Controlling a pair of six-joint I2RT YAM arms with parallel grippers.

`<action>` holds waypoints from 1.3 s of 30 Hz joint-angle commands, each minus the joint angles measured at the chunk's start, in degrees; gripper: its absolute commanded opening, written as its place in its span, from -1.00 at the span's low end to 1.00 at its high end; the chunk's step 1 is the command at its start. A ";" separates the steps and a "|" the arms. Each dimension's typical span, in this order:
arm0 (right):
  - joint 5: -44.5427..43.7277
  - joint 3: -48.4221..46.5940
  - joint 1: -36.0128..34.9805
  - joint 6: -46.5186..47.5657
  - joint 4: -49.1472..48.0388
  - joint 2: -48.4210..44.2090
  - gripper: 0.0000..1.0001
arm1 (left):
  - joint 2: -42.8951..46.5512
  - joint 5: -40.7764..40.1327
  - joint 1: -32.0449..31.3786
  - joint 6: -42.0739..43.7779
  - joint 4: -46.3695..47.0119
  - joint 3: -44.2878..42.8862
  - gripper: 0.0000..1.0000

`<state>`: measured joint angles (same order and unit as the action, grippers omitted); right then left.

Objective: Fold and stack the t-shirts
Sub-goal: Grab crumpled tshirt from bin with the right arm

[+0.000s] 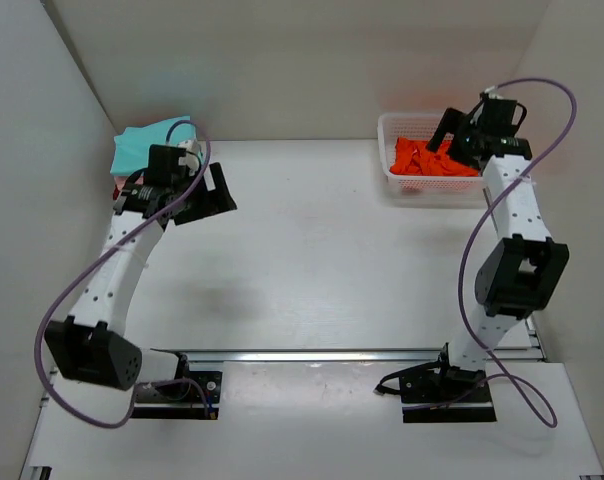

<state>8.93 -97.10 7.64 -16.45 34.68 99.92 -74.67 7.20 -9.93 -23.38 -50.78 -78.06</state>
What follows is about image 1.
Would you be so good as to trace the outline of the orange t shirt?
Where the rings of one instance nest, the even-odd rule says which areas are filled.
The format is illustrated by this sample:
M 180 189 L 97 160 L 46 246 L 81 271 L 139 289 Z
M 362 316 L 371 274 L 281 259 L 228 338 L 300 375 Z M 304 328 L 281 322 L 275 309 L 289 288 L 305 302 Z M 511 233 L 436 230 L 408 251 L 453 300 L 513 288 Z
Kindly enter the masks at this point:
M 427 141 L 399 137 L 395 144 L 395 161 L 390 167 L 394 175 L 435 177 L 477 177 L 465 171 L 447 154 L 450 142 L 443 142 L 436 152 L 426 149 Z

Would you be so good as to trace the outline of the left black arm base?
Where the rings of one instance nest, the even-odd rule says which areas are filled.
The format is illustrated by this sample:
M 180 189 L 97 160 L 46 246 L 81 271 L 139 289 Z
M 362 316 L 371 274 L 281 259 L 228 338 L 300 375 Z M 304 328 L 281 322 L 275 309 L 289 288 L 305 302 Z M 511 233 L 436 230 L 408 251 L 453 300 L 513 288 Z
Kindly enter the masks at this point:
M 179 355 L 177 378 L 190 382 L 151 386 L 136 396 L 132 419 L 204 420 L 219 418 L 223 371 L 217 364 L 200 364 Z

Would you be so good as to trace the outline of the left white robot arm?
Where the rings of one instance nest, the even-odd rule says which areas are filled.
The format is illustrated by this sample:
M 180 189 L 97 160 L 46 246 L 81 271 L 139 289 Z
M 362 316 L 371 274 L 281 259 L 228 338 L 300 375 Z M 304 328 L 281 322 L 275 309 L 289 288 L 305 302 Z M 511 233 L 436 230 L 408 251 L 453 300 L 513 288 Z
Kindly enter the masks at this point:
M 130 175 L 113 206 L 101 255 L 68 286 L 83 289 L 66 318 L 49 309 L 34 341 L 34 364 L 42 384 L 48 375 L 43 353 L 50 352 L 68 380 L 128 391 L 156 384 L 170 398 L 190 389 L 183 356 L 142 348 L 125 336 L 126 321 L 147 260 L 170 223 L 183 225 L 235 210 L 219 163 L 190 169 L 178 160 L 151 162 Z

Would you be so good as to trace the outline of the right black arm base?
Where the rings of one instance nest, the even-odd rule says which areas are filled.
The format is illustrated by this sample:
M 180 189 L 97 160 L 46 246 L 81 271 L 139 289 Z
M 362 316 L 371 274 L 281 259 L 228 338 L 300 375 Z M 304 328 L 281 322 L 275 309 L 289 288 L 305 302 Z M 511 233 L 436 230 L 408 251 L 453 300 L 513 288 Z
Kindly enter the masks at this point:
M 405 424 L 497 421 L 486 373 L 453 367 L 444 352 L 435 361 L 384 376 L 374 393 L 399 397 Z

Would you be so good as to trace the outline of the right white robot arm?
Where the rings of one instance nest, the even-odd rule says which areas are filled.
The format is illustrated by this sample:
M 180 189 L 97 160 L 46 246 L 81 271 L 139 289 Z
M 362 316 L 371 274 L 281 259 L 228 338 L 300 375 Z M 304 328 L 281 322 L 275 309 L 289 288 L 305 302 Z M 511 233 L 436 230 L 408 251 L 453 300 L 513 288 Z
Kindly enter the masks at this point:
M 569 259 L 567 246 L 552 239 L 538 208 L 526 171 L 530 145 L 517 137 L 513 119 L 519 106 L 490 100 L 469 114 L 448 108 L 427 144 L 436 151 L 449 138 L 448 156 L 480 173 L 498 237 L 476 274 L 476 304 L 464 330 L 443 347 L 441 367 L 430 376 L 431 391 L 442 400 L 455 399 L 467 382 L 481 377 L 503 337 L 546 308 Z

